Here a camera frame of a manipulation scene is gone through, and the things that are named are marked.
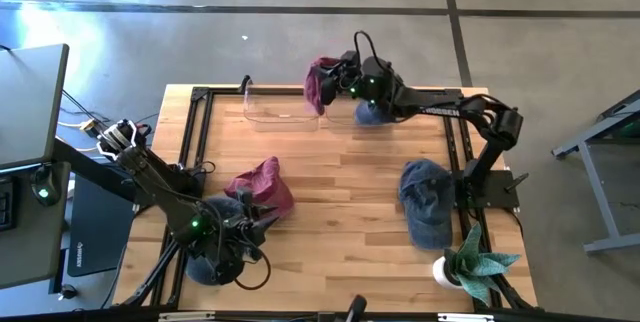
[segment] wooden table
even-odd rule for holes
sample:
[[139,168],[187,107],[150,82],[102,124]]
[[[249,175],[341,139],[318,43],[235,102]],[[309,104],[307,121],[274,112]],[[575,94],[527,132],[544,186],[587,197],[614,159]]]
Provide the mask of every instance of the wooden table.
[[[178,160],[193,87],[166,88],[152,149],[167,163]],[[467,95],[487,93],[485,88],[462,90]],[[303,104],[297,96],[268,98],[273,106],[297,105],[301,109]],[[213,161],[217,170],[208,176],[205,193],[220,193],[233,177],[277,156],[296,205],[291,215],[270,229],[263,245],[273,264],[265,287],[258,291],[244,291],[235,284],[205,287],[185,277],[180,309],[345,311],[358,293],[368,299],[367,310],[371,312],[471,311],[471,299],[465,292],[447,290],[435,282],[431,265],[442,251],[421,251],[411,245],[397,202],[399,176],[406,162],[429,158],[449,167],[442,118],[418,116],[382,128],[344,126],[326,116],[317,123],[316,131],[289,128],[287,132],[257,132],[255,122],[244,116],[242,97],[215,98],[205,160]],[[477,154],[484,140],[473,126],[469,125],[469,130]],[[196,123],[194,136],[198,134]],[[460,147],[457,128],[456,135]],[[190,156],[194,156],[196,143],[193,138]],[[462,153],[459,160],[464,166]],[[494,168],[504,168],[502,158]],[[494,251],[522,255],[507,278],[535,305],[518,225],[503,210],[488,209],[486,215]],[[454,244],[458,246],[457,212],[452,220]],[[133,222],[114,302],[130,296],[151,270],[163,230],[164,216],[158,208],[149,209]],[[173,266],[168,273],[165,296]],[[240,280],[254,285],[265,273],[263,262],[247,265]]]

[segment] keyboard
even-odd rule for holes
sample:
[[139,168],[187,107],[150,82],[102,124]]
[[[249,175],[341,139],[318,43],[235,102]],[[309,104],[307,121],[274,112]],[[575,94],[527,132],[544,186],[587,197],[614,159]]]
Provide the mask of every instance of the keyboard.
[[16,227],[14,183],[10,176],[0,177],[0,231]]

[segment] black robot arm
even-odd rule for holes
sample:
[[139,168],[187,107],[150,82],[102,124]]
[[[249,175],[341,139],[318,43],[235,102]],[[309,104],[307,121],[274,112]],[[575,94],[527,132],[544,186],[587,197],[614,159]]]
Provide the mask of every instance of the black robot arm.
[[[369,41],[373,56],[361,63],[357,37]],[[368,34],[354,35],[355,51],[347,51],[333,65],[318,66],[320,101],[329,105],[337,94],[349,93],[366,101],[370,109],[386,113],[388,120],[405,121],[415,115],[460,118],[470,122],[487,141],[480,156],[466,165],[463,180],[477,195],[483,194],[485,179],[500,154],[518,142],[523,118],[511,108],[486,94],[463,96],[459,90],[417,90],[405,86],[391,67],[379,58]]]
[[157,205],[164,212],[173,242],[145,282],[125,304],[141,304],[157,276],[164,271],[172,255],[185,249],[193,258],[203,256],[211,266],[212,279],[219,284],[236,280],[243,269],[243,257],[254,260],[264,256],[258,246],[277,217],[261,219],[273,207],[253,204],[248,190],[238,190],[242,213],[222,218],[220,212],[195,197],[199,169],[187,170],[168,165],[146,147],[146,138],[131,121],[121,120],[98,137],[100,153],[131,175],[136,199]]

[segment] gray floor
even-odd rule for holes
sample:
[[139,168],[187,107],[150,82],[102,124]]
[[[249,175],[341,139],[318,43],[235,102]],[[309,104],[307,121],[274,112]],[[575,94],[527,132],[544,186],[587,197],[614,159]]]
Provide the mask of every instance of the gray floor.
[[[445,0],[67,0],[172,5],[445,8]],[[468,9],[638,10],[638,0],[457,0]],[[0,10],[0,43],[65,42],[66,89],[111,118],[158,110],[168,83],[301,83],[311,60],[338,55],[357,29],[413,85],[460,86],[446,16],[164,14]],[[640,19],[461,18],[475,86],[520,107],[525,125],[507,154],[540,306],[550,311],[637,320],[640,248],[588,257],[582,244],[605,228],[579,156],[549,151],[638,89]],[[84,147],[74,131],[63,137]],[[82,283],[83,300],[17,303],[27,288],[0,291],[0,314],[96,308],[110,276]]]

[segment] white pot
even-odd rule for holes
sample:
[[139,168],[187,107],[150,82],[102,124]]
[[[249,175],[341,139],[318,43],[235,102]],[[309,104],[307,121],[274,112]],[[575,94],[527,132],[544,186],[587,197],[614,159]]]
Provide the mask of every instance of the white pot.
[[444,256],[442,256],[433,262],[433,278],[435,278],[436,282],[444,288],[462,289],[462,285],[459,283],[455,284],[447,278],[447,275],[444,273],[444,261]]

